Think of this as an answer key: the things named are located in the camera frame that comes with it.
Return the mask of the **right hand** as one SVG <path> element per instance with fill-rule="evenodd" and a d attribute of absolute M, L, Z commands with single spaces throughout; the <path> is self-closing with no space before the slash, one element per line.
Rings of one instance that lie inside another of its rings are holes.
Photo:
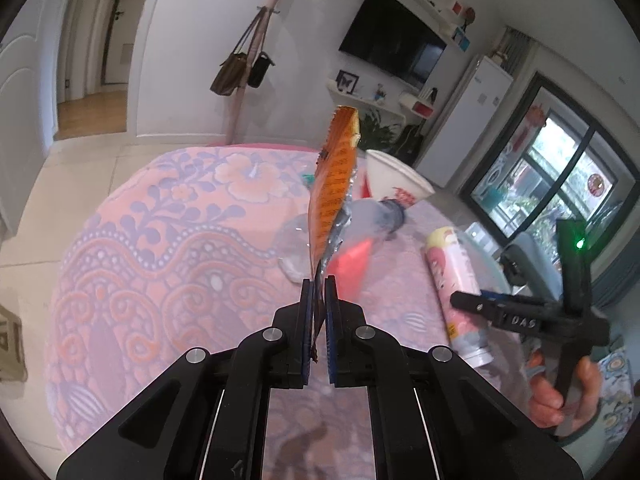
<path fill-rule="evenodd" d="M 599 367 L 588 356 L 583 356 L 575 367 L 575 374 L 582 383 L 582 396 L 574 414 L 572 430 L 577 431 L 597 415 L 600 403 L 602 376 Z M 551 428 L 564 422 L 564 398 L 545 372 L 539 372 L 529 379 L 532 396 L 528 402 L 529 418 L 539 428 Z"/>

